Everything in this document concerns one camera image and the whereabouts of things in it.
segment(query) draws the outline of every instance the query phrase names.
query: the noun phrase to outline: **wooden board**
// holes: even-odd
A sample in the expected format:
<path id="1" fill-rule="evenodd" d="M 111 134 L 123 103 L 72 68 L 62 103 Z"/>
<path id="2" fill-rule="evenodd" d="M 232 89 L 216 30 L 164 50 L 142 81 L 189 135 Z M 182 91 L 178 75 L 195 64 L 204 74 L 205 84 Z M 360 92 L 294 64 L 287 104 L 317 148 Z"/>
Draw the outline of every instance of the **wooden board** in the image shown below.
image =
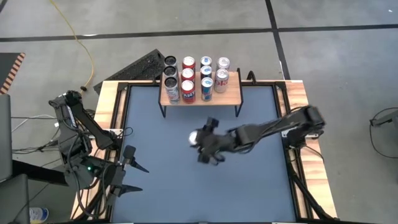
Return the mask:
<path id="1" fill-rule="evenodd" d="M 118 83 L 135 83 L 135 84 L 150 84 L 150 80 L 135 80 L 135 81 L 105 81 L 103 82 L 103 88 L 99 96 L 95 120 L 102 128 L 109 128 L 111 126 L 111 120 L 113 115 L 114 104 L 116 103 L 116 93 L 118 91 Z M 242 82 L 251 82 L 250 80 L 242 80 Z M 258 80 L 258 82 L 285 82 L 287 87 L 287 94 L 289 97 L 289 103 L 291 108 L 298 106 L 305 106 L 308 104 L 307 95 L 305 93 L 304 84 L 301 80 Z M 124 100 L 126 99 L 126 91 L 121 92 L 119 101 L 118 116 L 116 119 L 116 127 L 121 125 L 121 112 L 123 111 Z M 282 114 L 285 114 L 284 102 L 282 94 L 279 94 L 279 101 L 282 110 Z M 307 145 L 320 152 L 319 143 L 317 140 L 307 140 Z M 302 164 L 305 173 L 305 180 L 307 187 L 317 202 L 323 207 L 323 209 L 331 216 L 336 217 L 335 205 L 331 196 L 328 178 L 326 175 L 325 166 L 322 159 L 318 155 L 312 153 L 309 150 L 302 149 Z M 97 157 L 103 158 L 104 151 L 100 151 L 96 155 Z M 88 201 L 91 201 L 98 189 L 94 188 L 90 190 Z M 300 214 L 302 218 L 306 218 L 305 206 L 303 195 L 296 188 L 298 204 Z M 82 196 L 83 204 L 85 205 L 86 194 Z M 75 200 L 72 213 L 75 211 L 77 201 Z"/>
<path id="2" fill-rule="evenodd" d="M 181 73 L 179 73 L 178 86 L 181 86 Z M 195 95 L 196 100 L 193 103 L 185 103 L 182 100 L 182 92 L 180 88 L 180 103 L 173 105 L 170 103 L 166 89 L 162 85 L 162 93 L 160 94 L 160 104 L 162 106 L 214 106 L 214 105 L 240 105 L 241 100 L 241 89 L 239 87 L 239 75 L 237 72 L 229 72 L 228 86 L 224 93 L 217 93 L 213 90 L 213 96 L 210 101 L 203 101 L 201 99 L 201 83 L 200 83 L 200 72 L 196 72 L 195 75 Z"/>
<path id="3" fill-rule="evenodd" d="M 307 94 L 305 93 L 305 88 L 302 81 L 286 81 L 285 84 L 290 108 L 308 105 Z M 282 114 L 286 114 L 282 94 L 278 94 L 278 96 Z M 307 139 L 307 145 L 321 153 L 318 140 Z M 292 152 L 290 152 L 290 157 L 291 159 L 295 159 Z M 301 159 L 305 181 L 307 183 L 307 189 L 311 192 L 315 200 L 324 209 L 324 211 L 327 212 L 327 214 L 331 215 L 332 217 L 337 217 L 335 204 L 333 203 L 333 197 L 331 196 L 328 177 L 326 175 L 325 165 L 323 164 L 322 158 L 308 148 L 304 147 L 301 150 Z M 301 217 L 307 218 L 303 195 L 297 186 L 296 192 Z M 312 213 L 314 218 L 317 218 L 317 215 L 314 212 Z"/>

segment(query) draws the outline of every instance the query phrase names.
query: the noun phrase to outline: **concrete floor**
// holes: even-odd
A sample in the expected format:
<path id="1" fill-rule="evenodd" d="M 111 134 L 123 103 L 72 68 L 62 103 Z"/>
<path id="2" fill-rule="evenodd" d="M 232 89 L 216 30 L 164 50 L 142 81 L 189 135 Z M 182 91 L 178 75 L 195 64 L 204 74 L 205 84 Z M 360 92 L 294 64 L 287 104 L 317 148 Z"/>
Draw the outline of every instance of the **concrete floor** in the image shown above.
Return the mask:
<path id="1" fill-rule="evenodd" d="M 398 24 L 398 2 L 394 0 L 271 2 L 278 27 Z M 81 35 L 271 27 L 262 0 L 56 3 Z M 8 1 L 0 13 L 0 30 L 0 37 L 71 34 L 47 0 Z M 397 37 L 397 29 L 280 33 L 291 78 L 304 80 L 310 103 L 321 109 L 328 123 L 320 144 L 337 214 L 342 220 L 396 223 L 398 219 L 398 161 L 376 154 L 368 133 L 369 119 L 376 112 L 397 105 Z M 243 73 L 253 70 L 261 79 L 282 78 L 272 33 L 100 39 L 83 43 L 95 60 L 93 83 L 155 48 L 177 58 L 225 55 L 231 59 L 233 69 L 240 67 Z M 90 76 L 90 61 L 74 41 L 3 42 L 0 52 L 26 53 L 9 91 L 13 116 L 53 114 L 48 100 L 66 90 L 77 90 Z M 96 93 L 90 90 L 83 101 L 85 107 L 95 109 L 97 100 Z M 53 121 L 29 121 L 13 133 L 13 146 L 41 145 L 55 130 Z M 394 131 L 389 125 L 374 131 L 376 146 L 389 155 L 398 155 Z M 57 158 L 57 152 L 16 157 L 38 166 Z M 38 183 L 31 186 L 33 191 L 40 189 Z M 33 204 L 54 209 L 51 222 L 65 221 L 73 200 L 71 195 L 73 192 L 68 188 L 49 187 Z"/>

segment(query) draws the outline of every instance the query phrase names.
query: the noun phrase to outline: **soda can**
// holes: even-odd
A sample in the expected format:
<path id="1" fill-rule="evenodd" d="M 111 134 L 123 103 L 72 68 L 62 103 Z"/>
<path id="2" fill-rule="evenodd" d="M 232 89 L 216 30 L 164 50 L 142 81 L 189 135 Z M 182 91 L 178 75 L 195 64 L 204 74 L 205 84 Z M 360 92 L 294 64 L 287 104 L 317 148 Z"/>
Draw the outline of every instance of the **soda can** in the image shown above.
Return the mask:
<path id="1" fill-rule="evenodd" d="M 214 90 L 217 93 L 224 93 L 228 85 L 229 74 L 226 69 L 219 69 L 216 72 Z"/>
<path id="2" fill-rule="evenodd" d="M 210 101 L 213 94 L 213 80 L 205 77 L 201 80 L 201 98 L 203 101 Z"/>
<path id="3" fill-rule="evenodd" d="M 30 223 L 44 223 L 49 217 L 49 210 L 47 208 L 29 208 Z"/>
<path id="4" fill-rule="evenodd" d="M 177 59 L 174 56 L 167 56 L 164 58 L 164 65 L 167 66 L 173 66 L 177 68 Z"/>
<path id="5" fill-rule="evenodd" d="M 200 80 L 202 80 L 206 77 L 211 78 L 211 72 L 212 72 L 212 69 L 210 66 L 208 66 L 208 65 L 203 66 L 200 69 Z"/>
<path id="6" fill-rule="evenodd" d="M 193 57 L 185 57 L 182 60 L 182 69 L 186 69 L 186 68 L 191 68 L 193 70 L 193 72 L 195 72 L 195 59 Z"/>
<path id="7" fill-rule="evenodd" d="M 180 102 L 180 93 L 178 91 L 178 81 L 174 77 L 168 77 L 164 80 L 167 96 L 170 103 L 176 105 Z"/>
<path id="8" fill-rule="evenodd" d="M 182 70 L 181 82 L 184 82 L 185 80 L 190 80 L 195 83 L 195 72 L 191 68 L 186 68 Z"/>
<path id="9" fill-rule="evenodd" d="M 223 68 L 226 70 L 229 70 L 229 66 L 231 63 L 229 62 L 229 59 L 226 57 L 220 57 L 217 61 L 217 70 Z"/>
<path id="10" fill-rule="evenodd" d="M 211 58 L 208 56 L 204 56 L 200 59 L 200 68 L 206 65 L 211 67 Z"/>
<path id="11" fill-rule="evenodd" d="M 195 84 L 190 80 L 181 83 L 182 100 L 186 103 L 195 102 Z"/>
<path id="12" fill-rule="evenodd" d="M 163 74 L 164 74 L 164 77 L 165 77 L 165 78 L 173 77 L 173 78 L 175 78 L 176 80 L 178 80 L 177 69 L 175 69 L 175 67 L 173 67 L 173 66 L 167 66 L 167 67 L 165 67 L 164 70 L 163 70 Z"/>

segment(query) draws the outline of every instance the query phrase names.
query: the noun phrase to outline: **red can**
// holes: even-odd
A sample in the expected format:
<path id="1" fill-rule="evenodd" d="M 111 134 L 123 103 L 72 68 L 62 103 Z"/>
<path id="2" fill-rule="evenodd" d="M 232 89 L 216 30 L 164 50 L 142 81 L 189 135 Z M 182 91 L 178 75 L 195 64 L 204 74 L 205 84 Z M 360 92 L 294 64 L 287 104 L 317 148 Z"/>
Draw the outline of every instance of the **red can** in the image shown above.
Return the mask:
<path id="1" fill-rule="evenodd" d="M 195 84 L 190 80 L 181 83 L 182 100 L 186 103 L 195 102 Z"/>
<path id="2" fill-rule="evenodd" d="M 195 72 L 195 65 L 196 63 L 193 57 L 188 56 L 182 60 L 182 69 L 191 68 L 193 72 Z"/>
<path id="3" fill-rule="evenodd" d="M 183 69 L 181 73 L 181 80 L 181 82 L 184 82 L 185 80 L 190 80 L 195 83 L 195 72 L 191 68 Z"/>

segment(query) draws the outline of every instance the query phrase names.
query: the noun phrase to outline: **wooden shelf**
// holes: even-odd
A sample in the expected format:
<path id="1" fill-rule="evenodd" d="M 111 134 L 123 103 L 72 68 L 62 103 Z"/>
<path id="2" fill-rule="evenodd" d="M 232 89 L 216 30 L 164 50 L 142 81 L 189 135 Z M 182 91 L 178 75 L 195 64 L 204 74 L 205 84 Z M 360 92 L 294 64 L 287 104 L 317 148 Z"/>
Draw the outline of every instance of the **wooden shelf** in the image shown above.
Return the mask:
<path id="1" fill-rule="evenodd" d="M 181 87 L 181 73 L 178 74 L 178 86 Z M 182 91 L 180 90 L 180 103 L 177 105 L 173 105 L 170 103 L 169 98 L 167 97 L 166 89 L 164 88 L 164 83 L 160 84 L 160 88 L 162 89 L 160 93 L 160 104 L 162 106 L 216 106 L 216 105 L 240 105 L 242 102 L 241 99 L 241 87 L 240 87 L 240 79 L 238 72 L 229 72 L 229 80 L 228 86 L 224 93 L 217 93 L 213 89 L 213 96 L 210 101 L 203 101 L 201 99 L 201 82 L 200 82 L 200 72 L 196 72 L 195 75 L 195 97 L 196 100 L 193 103 L 186 103 L 182 100 Z"/>

